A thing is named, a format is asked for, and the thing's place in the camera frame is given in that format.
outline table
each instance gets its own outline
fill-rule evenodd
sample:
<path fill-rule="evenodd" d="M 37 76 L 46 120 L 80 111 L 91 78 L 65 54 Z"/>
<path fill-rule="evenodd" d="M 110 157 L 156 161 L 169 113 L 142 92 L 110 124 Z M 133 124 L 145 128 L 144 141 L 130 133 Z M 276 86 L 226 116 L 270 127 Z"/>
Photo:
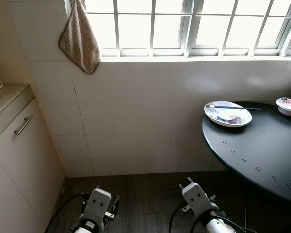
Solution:
<path fill-rule="evenodd" d="M 205 116 L 206 144 L 229 170 L 291 202 L 291 117 L 273 105 L 237 104 L 262 110 L 250 110 L 252 121 L 240 128 L 218 125 Z"/>

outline hanging towel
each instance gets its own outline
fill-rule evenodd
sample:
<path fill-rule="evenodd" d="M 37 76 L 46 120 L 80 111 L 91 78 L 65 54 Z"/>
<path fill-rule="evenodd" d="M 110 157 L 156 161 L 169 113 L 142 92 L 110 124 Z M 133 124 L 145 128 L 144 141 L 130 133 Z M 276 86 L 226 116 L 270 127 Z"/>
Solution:
<path fill-rule="evenodd" d="M 86 74 L 92 74 L 100 62 L 98 44 L 80 0 L 73 2 L 69 20 L 59 38 L 58 46 Z"/>

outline round table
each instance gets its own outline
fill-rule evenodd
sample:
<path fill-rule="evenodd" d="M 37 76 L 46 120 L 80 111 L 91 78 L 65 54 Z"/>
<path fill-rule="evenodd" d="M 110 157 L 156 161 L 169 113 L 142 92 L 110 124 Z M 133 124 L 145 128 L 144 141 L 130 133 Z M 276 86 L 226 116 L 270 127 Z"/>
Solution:
<path fill-rule="evenodd" d="M 240 128 L 202 122 L 204 139 L 213 154 L 234 171 L 272 194 L 291 202 L 291 117 L 276 106 L 238 102 L 250 110 L 252 121 Z"/>

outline dark floor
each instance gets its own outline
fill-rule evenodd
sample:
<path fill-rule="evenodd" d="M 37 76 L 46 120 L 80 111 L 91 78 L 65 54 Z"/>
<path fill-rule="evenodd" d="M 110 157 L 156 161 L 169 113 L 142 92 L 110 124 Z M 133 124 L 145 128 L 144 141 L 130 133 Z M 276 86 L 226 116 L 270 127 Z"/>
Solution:
<path fill-rule="evenodd" d="M 169 218 L 182 201 L 178 183 L 186 184 L 190 176 L 211 196 L 217 196 L 216 204 L 232 221 L 243 225 L 244 183 L 229 171 L 165 173 L 146 175 L 105 176 L 67 179 L 66 190 L 60 199 L 79 192 L 91 192 L 97 185 L 111 193 L 113 199 L 120 195 L 120 208 L 114 222 L 108 222 L 105 233 L 167 233 Z M 50 233 L 66 233 L 80 216 L 82 198 L 72 201 L 59 215 Z M 249 227 L 258 233 L 291 233 L 291 206 L 269 195 L 250 194 Z M 172 233 L 189 233 L 193 214 L 178 212 Z M 194 232 L 205 232 L 197 225 Z"/>

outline metal bar handle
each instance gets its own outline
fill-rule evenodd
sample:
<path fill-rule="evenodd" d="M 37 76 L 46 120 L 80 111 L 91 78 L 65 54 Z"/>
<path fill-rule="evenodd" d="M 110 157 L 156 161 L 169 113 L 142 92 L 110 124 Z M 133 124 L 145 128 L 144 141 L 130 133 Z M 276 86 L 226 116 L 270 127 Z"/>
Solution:
<path fill-rule="evenodd" d="M 31 121 L 32 118 L 33 118 L 33 115 L 30 115 L 30 117 L 24 118 L 25 124 L 23 124 L 23 126 L 19 130 L 14 130 L 14 134 L 20 135 L 20 133 L 24 130 L 24 128 L 27 126 L 27 124 L 29 123 L 29 121 Z"/>

